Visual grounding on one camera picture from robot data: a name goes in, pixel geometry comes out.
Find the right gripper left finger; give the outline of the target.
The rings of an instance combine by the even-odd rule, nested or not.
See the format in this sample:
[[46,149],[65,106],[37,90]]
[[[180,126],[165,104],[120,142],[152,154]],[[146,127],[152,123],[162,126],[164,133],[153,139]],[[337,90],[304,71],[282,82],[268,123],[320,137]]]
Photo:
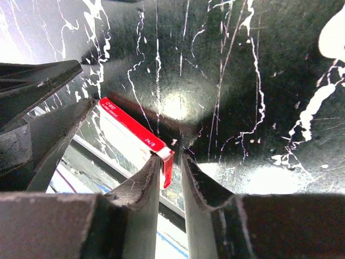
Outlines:
[[100,194],[1,194],[1,258],[154,258],[161,159]]

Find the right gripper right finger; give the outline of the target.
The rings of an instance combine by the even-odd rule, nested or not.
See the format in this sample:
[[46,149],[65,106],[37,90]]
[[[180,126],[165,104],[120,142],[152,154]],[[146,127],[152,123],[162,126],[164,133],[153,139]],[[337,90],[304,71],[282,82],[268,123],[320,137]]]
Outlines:
[[234,194],[183,154],[190,258],[344,258],[344,196]]

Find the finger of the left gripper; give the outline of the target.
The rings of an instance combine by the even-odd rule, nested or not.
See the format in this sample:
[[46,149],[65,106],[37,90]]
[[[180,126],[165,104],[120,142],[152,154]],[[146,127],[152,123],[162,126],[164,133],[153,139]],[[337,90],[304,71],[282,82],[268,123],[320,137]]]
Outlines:
[[1,191],[45,192],[96,100],[83,99],[1,133]]
[[39,65],[1,63],[1,131],[82,72],[76,60]]

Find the staples box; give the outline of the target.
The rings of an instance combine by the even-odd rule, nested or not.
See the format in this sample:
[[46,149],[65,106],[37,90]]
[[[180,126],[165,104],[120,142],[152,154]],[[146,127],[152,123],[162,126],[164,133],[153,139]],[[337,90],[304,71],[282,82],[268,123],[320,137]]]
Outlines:
[[140,169],[152,154],[159,156],[163,161],[161,188],[168,188],[175,152],[108,98],[99,100],[98,109],[101,114],[100,128],[106,138],[134,166]]

